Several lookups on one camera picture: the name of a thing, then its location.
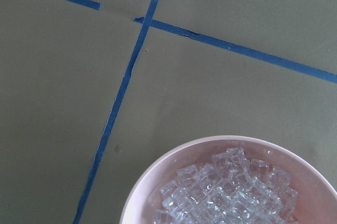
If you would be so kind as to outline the pink bowl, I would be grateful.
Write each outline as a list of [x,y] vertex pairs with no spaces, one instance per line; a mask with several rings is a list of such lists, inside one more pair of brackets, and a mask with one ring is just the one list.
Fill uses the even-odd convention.
[[300,223],[336,223],[336,191],[314,167],[283,147],[247,136],[200,138],[165,153],[134,185],[120,223],[152,223],[161,206],[160,188],[176,177],[176,170],[205,164],[212,155],[235,147],[242,147],[248,158],[266,160],[292,175],[291,187],[299,193],[294,216]]

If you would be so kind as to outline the clear ice cube pile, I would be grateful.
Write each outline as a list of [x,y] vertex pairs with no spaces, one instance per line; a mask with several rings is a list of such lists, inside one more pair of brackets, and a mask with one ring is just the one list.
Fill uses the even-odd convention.
[[153,223],[298,223],[299,193],[292,176],[243,148],[228,148],[211,163],[177,170],[161,189]]

